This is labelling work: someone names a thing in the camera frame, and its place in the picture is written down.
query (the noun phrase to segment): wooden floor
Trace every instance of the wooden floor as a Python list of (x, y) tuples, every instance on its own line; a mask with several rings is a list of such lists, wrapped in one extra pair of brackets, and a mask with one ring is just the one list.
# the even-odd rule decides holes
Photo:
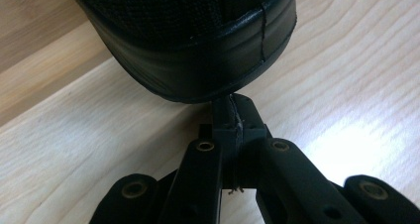
[[(329, 179), (379, 177), (420, 206), (420, 0), (297, 0), (283, 55), (240, 90)], [(111, 185), (179, 165), (208, 104), (165, 101), (73, 0), (0, 0), (0, 223), (87, 223)], [(224, 192), (221, 223), (263, 223)]]

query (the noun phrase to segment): screw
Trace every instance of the screw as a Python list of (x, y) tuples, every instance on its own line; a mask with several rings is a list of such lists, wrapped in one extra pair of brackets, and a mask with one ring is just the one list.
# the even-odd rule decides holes
[(385, 200), (388, 198), (388, 193), (381, 186), (376, 183), (362, 180), (359, 183), (359, 188), (369, 197), (377, 200)]

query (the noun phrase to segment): screw hole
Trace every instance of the screw hole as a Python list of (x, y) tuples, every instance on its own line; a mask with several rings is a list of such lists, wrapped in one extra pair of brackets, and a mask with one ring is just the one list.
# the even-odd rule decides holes
[(210, 152), (214, 149), (214, 144), (210, 142), (201, 142), (197, 145), (197, 150), (200, 152)]
[(361, 181), (359, 188), (369, 197), (376, 200), (385, 200), (388, 198), (388, 193), (381, 186), (369, 181)]
[(286, 143), (283, 143), (281, 141), (274, 141), (274, 142), (272, 142), (271, 145), (281, 152), (285, 152), (285, 151), (289, 150), (289, 146)]
[(324, 214), (332, 219), (340, 219), (342, 218), (341, 212), (333, 207), (333, 206), (326, 206), (324, 207)]
[(133, 181), (124, 185), (122, 194), (125, 198), (133, 199), (145, 194), (148, 186), (142, 181)]

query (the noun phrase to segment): black mesh fabric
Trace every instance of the black mesh fabric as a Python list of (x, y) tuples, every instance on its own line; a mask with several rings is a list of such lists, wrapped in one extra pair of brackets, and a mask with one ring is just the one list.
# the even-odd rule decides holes
[(117, 27), (154, 44), (217, 31), (263, 0), (83, 0)]

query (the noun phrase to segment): wood grain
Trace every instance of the wood grain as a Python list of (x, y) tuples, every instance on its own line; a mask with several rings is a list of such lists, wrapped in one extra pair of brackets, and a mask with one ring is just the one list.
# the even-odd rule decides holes
[[(420, 0), (297, 0), (277, 62), (239, 92), (329, 179), (379, 177), (420, 206)], [(165, 101), (73, 0), (0, 0), (0, 223), (87, 223), (124, 175), (177, 168), (208, 104)], [(221, 223), (263, 223), (224, 192)]]

